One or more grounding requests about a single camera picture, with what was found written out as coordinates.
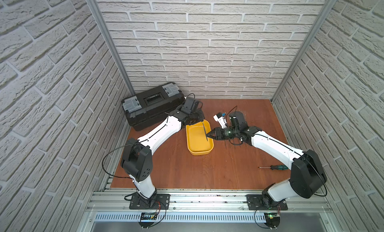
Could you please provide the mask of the black yellow file tool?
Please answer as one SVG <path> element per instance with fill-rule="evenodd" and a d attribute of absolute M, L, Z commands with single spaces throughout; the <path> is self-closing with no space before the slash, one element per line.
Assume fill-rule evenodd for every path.
<path fill-rule="evenodd" d="M 205 122 L 204 122 L 204 120 L 202 121 L 202 126 L 203 126 L 203 129 L 204 129 L 204 135 L 205 135 L 206 141 L 208 141 L 208 137 L 207 137 L 207 132 L 206 132 L 206 127 L 205 127 Z"/>

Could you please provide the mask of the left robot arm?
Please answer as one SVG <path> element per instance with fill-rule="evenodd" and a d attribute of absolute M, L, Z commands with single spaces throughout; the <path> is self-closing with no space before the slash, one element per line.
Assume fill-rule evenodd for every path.
<path fill-rule="evenodd" d="M 155 129 L 138 139 L 130 139 L 123 150 L 121 167 L 137 189 L 139 198 L 152 205 L 156 201 L 157 189 L 153 185 L 153 155 L 172 135 L 186 126 L 202 122 L 205 117 L 203 103 L 188 97 L 185 102 L 171 111 Z"/>

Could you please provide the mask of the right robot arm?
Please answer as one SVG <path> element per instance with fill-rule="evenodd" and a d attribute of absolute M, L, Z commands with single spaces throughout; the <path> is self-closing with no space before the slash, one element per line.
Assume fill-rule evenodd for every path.
<path fill-rule="evenodd" d="M 246 143 L 266 152 L 291 171 L 289 179 L 273 184 L 262 192 L 261 203 L 265 208 L 278 206 L 291 197 L 309 199 L 326 186 L 327 176 L 316 152 L 296 149 L 269 136 L 258 127 L 249 126 L 240 111 L 230 113 L 229 118 L 230 125 L 224 113 L 214 115 L 214 120 L 220 126 L 207 133 L 207 137 L 216 141 L 239 139 L 240 144 Z"/>

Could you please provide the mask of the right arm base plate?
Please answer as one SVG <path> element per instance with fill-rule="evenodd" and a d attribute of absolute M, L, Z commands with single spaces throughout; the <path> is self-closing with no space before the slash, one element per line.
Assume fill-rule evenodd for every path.
<path fill-rule="evenodd" d="M 285 200 L 275 202 L 267 195 L 250 194 L 246 195 L 247 205 L 250 211 L 272 210 L 287 211 L 288 206 Z"/>

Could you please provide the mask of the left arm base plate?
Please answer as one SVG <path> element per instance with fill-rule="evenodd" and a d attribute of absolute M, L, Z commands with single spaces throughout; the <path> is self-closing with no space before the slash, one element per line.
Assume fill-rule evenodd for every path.
<path fill-rule="evenodd" d="M 134 193 L 130 201 L 130 210 L 167 210 L 170 204 L 170 194 L 153 194 L 153 196 L 149 199 L 146 199 L 139 195 L 138 193 Z"/>

